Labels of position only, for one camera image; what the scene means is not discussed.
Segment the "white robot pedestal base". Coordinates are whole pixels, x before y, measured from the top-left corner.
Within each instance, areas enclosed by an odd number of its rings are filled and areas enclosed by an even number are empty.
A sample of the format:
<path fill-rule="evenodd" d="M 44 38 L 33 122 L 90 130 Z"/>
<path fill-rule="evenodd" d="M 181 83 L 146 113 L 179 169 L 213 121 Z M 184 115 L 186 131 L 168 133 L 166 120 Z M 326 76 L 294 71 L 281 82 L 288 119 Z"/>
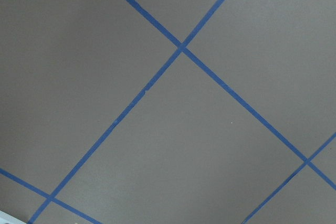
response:
<path fill-rule="evenodd" d="M 17 224 L 17 219 L 5 212 L 0 212 L 0 224 Z"/>

